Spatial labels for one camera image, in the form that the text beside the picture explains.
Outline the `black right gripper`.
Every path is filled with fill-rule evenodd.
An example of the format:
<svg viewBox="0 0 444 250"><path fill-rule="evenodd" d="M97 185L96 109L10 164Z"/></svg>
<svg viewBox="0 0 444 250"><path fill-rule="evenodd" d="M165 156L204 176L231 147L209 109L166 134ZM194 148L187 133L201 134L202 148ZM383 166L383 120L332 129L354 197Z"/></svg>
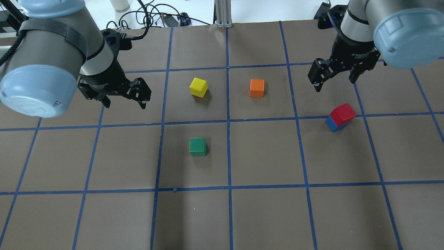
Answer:
<svg viewBox="0 0 444 250"><path fill-rule="evenodd" d="M372 41L358 42L344 35L337 35L328 59L316 58L308 72L310 83L316 92L338 73L349 72L349 81L357 82L361 74L372 70L379 60L380 52Z"/></svg>

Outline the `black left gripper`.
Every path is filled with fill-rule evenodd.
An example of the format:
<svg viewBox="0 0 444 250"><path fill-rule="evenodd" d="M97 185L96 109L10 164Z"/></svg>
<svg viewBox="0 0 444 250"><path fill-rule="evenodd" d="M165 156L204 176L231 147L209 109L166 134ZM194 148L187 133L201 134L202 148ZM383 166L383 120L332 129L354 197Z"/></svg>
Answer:
<svg viewBox="0 0 444 250"><path fill-rule="evenodd" d="M113 61L103 72L88 76L81 75L78 90L87 100L101 102L110 108L110 95L117 95L138 102L141 109L146 109L146 103L151 99L151 89L141 77L130 81L118 61Z"/></svg>

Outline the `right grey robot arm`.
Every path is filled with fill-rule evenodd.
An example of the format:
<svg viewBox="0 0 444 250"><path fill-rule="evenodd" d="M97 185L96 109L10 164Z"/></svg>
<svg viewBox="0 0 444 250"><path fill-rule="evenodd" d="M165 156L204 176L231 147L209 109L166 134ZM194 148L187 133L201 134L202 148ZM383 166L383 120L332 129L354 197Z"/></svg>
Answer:
<svg viewBox="0 0 444 250"><path fill-rule="evenodd" d="M318 28L337 36L328 59L317 58L308 72L316 92L338 73L349 71L354 84L379 58L385 65L410 69L444 53L442 0L350 0L318 17Z"/></svg>

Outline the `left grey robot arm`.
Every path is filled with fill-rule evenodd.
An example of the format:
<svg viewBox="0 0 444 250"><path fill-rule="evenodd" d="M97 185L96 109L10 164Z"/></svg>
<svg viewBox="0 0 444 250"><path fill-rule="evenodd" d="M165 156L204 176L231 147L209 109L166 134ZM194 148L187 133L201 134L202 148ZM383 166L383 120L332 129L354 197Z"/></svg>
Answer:
<svg viewBox="0 0 444 250"><path fill-rule="evenodd" d="M141 77L127 79L118 54L147 34L100 30L83 0L20 0L17 39L1 57L1 103L41 118L67 112L76 90L109 108L111 95L142 109L151 89Z"/></svg>

